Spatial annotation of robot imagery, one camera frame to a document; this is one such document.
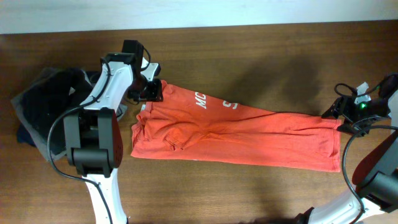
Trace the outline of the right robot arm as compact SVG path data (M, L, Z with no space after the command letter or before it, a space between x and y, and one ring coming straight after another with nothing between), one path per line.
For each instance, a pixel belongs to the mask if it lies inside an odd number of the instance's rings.
M374 88L350 87L340 94L323 118L344 118L338 131L350 134L341 159L347 191L328 204L309 208L293 223L357 223L373 215L397 210L397 74L387 75ZM348 149L356 138L376 129L391 134L357 166L352 178L346 172Z

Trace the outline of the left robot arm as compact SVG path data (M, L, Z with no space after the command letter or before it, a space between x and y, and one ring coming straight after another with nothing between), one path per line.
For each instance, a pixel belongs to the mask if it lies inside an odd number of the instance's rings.
M162 101L160 70L140 42L125 40L120 52L101 59L88 97L62 118L67 160L78 173L75 178L88 187L96 223L129 221L118 186L123 140L116 113L125 96L136 103Z

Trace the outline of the orange t-shirt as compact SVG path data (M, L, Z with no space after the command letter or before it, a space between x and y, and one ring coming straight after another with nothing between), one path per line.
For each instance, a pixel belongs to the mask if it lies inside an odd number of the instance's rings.
M163 83L132 127L132 156L340 171L340 121L277 113Z

